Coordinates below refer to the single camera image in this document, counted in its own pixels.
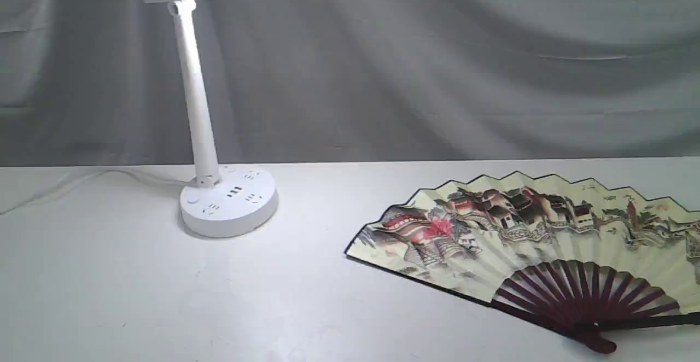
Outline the painted paper folding fan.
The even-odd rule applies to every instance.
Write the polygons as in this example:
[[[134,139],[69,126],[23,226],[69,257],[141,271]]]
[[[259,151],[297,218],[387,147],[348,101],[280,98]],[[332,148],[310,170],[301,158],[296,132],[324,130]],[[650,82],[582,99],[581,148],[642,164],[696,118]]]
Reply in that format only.
[[[603,333],[698,325],[698,212],[555,173],[419,189],[345,256],[611,354]]]

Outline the white desk lamp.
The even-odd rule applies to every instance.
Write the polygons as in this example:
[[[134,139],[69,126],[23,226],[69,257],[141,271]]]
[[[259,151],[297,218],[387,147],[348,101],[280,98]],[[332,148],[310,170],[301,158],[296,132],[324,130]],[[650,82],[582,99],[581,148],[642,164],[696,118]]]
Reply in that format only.
[[[195,167],[195,178],[180,193],[183,222],[208,239],[248,234],[275,215],[277,183],[258,166],[218,161],[193,18],[199,0],[143,1],[165,3],[175,27]]]

